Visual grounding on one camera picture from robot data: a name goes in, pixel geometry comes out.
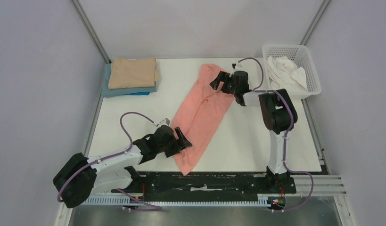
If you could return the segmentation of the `pink t shirt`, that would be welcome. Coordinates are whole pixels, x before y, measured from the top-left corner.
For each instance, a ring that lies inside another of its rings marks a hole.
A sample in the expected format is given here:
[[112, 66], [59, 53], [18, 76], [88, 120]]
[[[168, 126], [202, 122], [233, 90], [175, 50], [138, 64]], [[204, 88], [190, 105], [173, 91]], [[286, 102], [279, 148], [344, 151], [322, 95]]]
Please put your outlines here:
[[171, 127], [179, 127], [192, 144], [192, 147], [173, 156], [183, 175], [189, 174], [196, 167], [235, 100], [232, 94], [210, 86], [220, 72], [223, 69], [217, 65], [201, 65], [199, 78], [171, 121]]

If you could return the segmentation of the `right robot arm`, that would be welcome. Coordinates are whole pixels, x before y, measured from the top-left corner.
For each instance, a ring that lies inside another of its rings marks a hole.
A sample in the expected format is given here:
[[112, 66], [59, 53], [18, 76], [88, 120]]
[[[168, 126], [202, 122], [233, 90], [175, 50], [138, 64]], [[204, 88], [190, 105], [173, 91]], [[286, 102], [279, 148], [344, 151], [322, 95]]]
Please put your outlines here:
[[232, 94], [241, 106], [260, 107], [271, 141], [265, 186], [271, 192], [279, 191], [290, 180], [290, 172], [286, 169], [287, 135], [298, 120], [287, 90], [252, 90], [245, 71], [219, 72], [209, 85], [214, 90], [220, 88], [221, 92]]

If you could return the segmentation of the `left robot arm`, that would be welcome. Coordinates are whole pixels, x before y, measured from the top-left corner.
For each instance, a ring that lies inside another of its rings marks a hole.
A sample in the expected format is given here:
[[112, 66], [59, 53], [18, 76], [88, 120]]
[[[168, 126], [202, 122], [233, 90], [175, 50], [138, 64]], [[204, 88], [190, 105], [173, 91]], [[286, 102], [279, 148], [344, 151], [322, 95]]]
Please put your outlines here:
[[136, 192], [141, 180], [133, 174], [134, 166], [151, 161], [161, 153], [166, 157], [174, 156], [192, 146], [179, 127], [172, 129], [161, 125], [154, 133], [131, 142], [118, 152], [93, 157], [76, 153], [53, 178], [57, 201], [74, 208], [94, 194], [114, 189]]

